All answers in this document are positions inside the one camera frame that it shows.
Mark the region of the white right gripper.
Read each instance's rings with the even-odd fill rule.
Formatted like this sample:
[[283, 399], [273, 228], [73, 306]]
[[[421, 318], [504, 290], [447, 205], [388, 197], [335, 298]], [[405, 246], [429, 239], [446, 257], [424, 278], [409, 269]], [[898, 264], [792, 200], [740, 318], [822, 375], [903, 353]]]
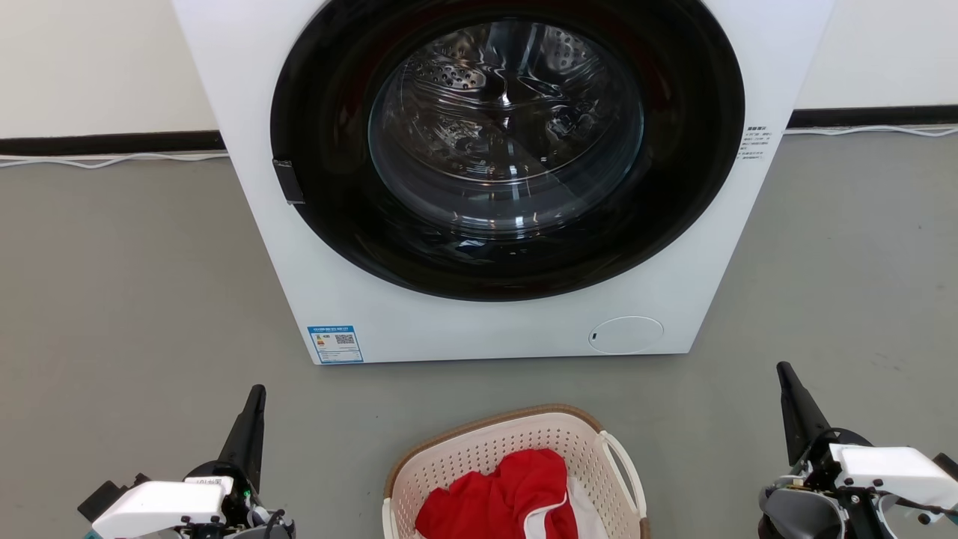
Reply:
[[832, 427], [789, 362], [778, 362], [788, 464], [799, 461], [804, 487], [852, 489], [896, 497], [917, 511], [958, 511], [958, 482], [910, 446], [875, 446]]

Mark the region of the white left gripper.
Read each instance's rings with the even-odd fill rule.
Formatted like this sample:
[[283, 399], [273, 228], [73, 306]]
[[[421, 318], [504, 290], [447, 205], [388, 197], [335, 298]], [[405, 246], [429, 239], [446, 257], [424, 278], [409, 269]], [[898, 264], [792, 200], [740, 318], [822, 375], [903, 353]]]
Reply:
[[261, 526], [266, 387], [253, 385], [218, 460], [181, 481], [127, 491], [91, 525], [90, 539], [242, 539]]

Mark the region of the cream perforated laundry basket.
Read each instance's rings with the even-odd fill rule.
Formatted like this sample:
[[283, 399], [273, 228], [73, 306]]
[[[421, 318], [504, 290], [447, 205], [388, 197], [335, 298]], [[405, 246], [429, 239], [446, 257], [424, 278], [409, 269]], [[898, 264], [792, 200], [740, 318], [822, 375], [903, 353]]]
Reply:
[[490, 473], [507, 454], [551, 449], [584, 487], [609, 539], [653, 539], [642, 481], [622, 444], [578, 407], [526, 407], [455, 427], [401, 457], [385, 482], [384, 539], [413, 539], [427, 495], [469, 472]]

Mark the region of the blue energy label sticker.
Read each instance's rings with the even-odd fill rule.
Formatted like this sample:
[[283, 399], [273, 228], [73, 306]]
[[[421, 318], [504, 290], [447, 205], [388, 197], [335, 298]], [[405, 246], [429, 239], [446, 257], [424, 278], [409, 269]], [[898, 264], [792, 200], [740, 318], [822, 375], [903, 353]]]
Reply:
[[316, 364], [363, 364], [362, 351], [353, 326], [308, 326], [307, 332], [316, 355]]

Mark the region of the round white filter cover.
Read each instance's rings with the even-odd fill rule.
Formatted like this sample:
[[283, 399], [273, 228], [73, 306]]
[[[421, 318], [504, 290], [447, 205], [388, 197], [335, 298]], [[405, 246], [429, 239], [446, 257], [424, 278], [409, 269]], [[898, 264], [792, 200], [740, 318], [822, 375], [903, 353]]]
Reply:
[[599, 354], [635, 355], [654, 345], [664, 335], [662, 324], [641, 315], [607, 320], [592, 328], [588, 343]]

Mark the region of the white front-load washing machine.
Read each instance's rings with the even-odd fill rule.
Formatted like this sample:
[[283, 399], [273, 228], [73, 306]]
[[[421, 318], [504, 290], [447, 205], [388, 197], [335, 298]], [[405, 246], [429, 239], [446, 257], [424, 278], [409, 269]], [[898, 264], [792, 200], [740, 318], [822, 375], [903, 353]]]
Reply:
[[589, 357], [595, 326], [641, 315], [664, 335], [639, 354], [691, 350], [836, 0], [704, 0], [745, 59], [745, 128], [767, 127], [763, 160], [738, 161], [714, 201], [674, 242], [608, 281], [513, 302], [428, 296], [359, 269], [288, 204], [273, 168], [278, 76], [302, 28], [329, 0], [171, 0], [219, 132], [309, 355], [308, 326], [353, 326], [363, 364], [446, 359]]

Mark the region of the white garment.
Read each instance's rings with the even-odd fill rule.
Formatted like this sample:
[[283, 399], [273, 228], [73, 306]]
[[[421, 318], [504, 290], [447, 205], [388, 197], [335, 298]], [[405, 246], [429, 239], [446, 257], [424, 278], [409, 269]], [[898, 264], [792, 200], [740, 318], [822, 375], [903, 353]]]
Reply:
[[609, 539], [601, 515], [578, 478], [569, 477], [560, 504], [534, 509], [524, 519], [524, 539]]

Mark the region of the red garment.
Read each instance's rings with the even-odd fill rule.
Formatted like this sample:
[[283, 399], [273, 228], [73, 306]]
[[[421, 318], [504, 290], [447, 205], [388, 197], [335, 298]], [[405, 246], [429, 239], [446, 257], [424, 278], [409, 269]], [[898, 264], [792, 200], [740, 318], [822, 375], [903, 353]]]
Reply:
[[469, 472], [427, 496], [422, 539], [579, 539], [564, 459], [551, 449], [515, 451], [492, 473]]

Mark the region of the black round washer door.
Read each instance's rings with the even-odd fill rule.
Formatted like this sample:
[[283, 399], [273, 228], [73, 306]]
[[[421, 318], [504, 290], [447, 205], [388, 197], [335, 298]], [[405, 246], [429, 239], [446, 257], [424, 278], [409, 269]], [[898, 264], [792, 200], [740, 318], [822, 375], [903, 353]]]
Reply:
[[704, 0], [329, 0], [272, 102], [273, 158], [338, 255], [455, 300], [629, 272], [714, 201], [745, 59]]

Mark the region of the white text label sticker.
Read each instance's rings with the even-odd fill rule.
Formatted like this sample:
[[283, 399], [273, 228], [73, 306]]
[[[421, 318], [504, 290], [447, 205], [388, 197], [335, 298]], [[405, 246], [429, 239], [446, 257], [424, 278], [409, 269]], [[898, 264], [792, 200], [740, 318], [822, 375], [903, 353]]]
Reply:
[[736, 160], [763, 160], [773, 143], [773, 132], [767, 127], [749, 126], [745, 128], [740, 141]]

